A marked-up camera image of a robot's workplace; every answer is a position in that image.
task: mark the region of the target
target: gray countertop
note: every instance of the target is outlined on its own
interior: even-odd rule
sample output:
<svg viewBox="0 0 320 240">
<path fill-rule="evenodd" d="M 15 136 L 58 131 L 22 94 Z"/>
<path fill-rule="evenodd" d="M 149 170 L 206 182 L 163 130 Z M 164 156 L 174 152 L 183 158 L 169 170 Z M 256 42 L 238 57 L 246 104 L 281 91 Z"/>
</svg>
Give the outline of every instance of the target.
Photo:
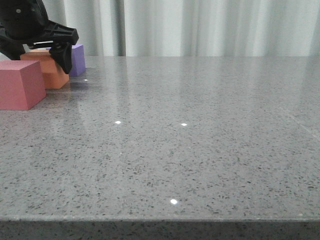
<svg viewBox="0 0 320 240">
<path fill-rule="evenodd" d="M 0 220 L 319 219 L 319 57 L 88 57 L 0 111 Z"/>
</svg>

